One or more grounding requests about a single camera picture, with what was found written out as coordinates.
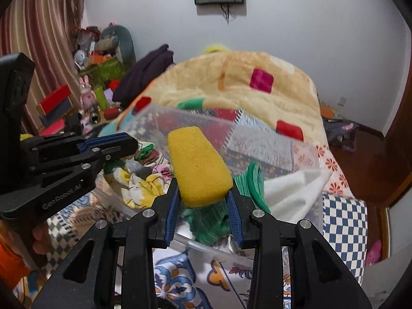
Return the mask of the person's left hand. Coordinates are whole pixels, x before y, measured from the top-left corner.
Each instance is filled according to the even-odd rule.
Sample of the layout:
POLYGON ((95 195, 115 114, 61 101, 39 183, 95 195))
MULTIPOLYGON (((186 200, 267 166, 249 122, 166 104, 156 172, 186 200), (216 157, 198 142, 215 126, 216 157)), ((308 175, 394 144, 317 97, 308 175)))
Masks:
POLYGON ((48 230, 47 222, 42 222, 32 230, 34 237, 33 251, 39 255, 46 255, 52 248, 48 230))

